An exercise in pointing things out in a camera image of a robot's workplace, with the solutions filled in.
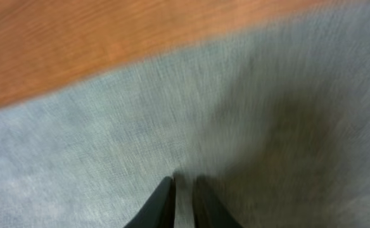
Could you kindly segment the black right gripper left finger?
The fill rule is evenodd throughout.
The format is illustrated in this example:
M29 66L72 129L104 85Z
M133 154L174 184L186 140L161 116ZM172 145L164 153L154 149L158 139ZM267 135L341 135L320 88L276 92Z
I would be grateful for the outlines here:
M162 179L146 203L125 228L173 228L175 220L175 181Z

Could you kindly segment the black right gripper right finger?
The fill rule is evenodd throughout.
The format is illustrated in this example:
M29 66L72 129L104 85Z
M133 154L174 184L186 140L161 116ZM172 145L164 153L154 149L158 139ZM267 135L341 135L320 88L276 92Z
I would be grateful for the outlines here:
M242 228L209 186L205 176L193 182L192 207L196 228Z

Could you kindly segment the light blue denim jeans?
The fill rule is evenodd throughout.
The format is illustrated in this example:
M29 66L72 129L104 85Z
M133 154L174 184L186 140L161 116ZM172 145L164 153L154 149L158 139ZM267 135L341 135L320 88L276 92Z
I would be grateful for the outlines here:
M370 1L106 72L0 110L0 227L123 227L199 175L244 227L370 227Z

